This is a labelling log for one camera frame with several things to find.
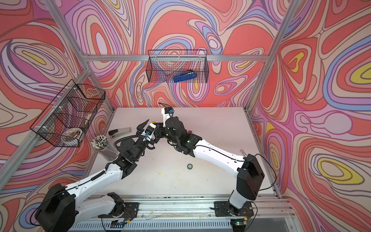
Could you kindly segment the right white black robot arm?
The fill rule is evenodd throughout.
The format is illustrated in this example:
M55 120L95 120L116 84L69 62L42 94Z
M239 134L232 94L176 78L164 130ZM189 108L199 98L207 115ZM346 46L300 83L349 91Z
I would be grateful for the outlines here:
M189 133L177 117L168 118L164 123L150 123L144 135L153 144L164 138L176 151L206 160L236 178L236 188L228 200L230 210L240 210L248 201L256 200L265 178L256 156L239 156L217 148Z

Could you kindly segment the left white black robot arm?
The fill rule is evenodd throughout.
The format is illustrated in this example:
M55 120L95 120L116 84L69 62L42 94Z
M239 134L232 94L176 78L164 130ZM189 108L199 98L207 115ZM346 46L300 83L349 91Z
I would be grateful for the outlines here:
M135 135L115 141L118 157L101 171L66 186L52 186L33 215L39 225L46 232L66 232L74 224L96 216L122 217L126 206L118 194L110 192L96 200L89 197L130 175L145 150L154 149L163 128L163 123L145 121Z

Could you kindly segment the grey stapler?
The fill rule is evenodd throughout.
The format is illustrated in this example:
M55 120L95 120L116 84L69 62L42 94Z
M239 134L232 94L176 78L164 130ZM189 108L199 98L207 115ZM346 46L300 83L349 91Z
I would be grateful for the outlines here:
M128 133L131 133L131 128L130 127L114 129L114 130L108 131L108 134L111 138L120 137L120 136L126 135Z

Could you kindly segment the cup of pencils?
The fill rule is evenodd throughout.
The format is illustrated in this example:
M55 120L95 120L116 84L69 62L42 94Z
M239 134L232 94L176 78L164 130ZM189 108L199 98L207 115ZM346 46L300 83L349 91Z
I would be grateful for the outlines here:
M117 149L110 144L105 135L96 136L90 144L108 162L114 161L118 157Z

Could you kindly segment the blue stapler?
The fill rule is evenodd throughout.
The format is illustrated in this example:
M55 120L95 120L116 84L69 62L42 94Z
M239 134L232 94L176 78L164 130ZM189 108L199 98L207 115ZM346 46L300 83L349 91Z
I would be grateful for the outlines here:
M184 81L192 80L192 79L195 79L195 78L197 78L197 73L193 70L187 70L187 71L183 71L179 74L176 74L173 77L173 81L175 83L178 83L178 82L184 82Z

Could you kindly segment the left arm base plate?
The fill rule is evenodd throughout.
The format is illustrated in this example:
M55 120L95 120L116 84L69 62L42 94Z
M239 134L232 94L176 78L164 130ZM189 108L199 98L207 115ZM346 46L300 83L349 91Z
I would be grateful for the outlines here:
M126 202L122 204L116 204L111 213L103 215L102 218L124 218L134 219L137 217L139 212L138 202Z

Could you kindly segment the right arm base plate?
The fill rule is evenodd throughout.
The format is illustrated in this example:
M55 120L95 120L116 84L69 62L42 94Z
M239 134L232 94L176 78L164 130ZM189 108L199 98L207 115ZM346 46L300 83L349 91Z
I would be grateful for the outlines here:
M216 217L245 217L254 216L254 210L250 201L246 201L242 208L236 208L229 201L215 201L210 208L215 212Z

